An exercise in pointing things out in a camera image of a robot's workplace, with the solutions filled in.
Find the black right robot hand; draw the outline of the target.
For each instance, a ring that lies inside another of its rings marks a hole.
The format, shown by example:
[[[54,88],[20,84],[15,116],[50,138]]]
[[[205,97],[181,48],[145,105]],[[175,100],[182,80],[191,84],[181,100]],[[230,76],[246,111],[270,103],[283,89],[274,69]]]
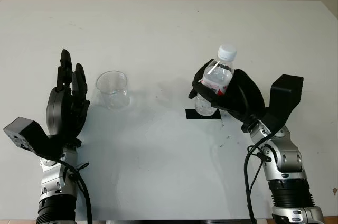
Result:
[[[265,114],[265,103],[259,88],[243,70],[235,69],[225,94],[218,96],[201,83],[204,71],[211,62],[209,60],[195,74],[189,98],[201,95],[211,103],[211,107],[225,110],[241,121],[241,130],[248,133],[253,124]]]

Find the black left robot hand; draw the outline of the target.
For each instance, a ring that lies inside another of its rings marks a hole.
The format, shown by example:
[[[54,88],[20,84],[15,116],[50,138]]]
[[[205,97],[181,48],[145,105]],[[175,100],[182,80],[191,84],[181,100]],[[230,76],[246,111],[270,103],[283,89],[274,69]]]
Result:
[[[46,123],[50,135],[63,145],[80,147],[77,139],[87,118],[90,101],[86,99],[88,86],[83,66],[72,67],[71,55],[63,49],[57,71],[57,85],[49,96]]]

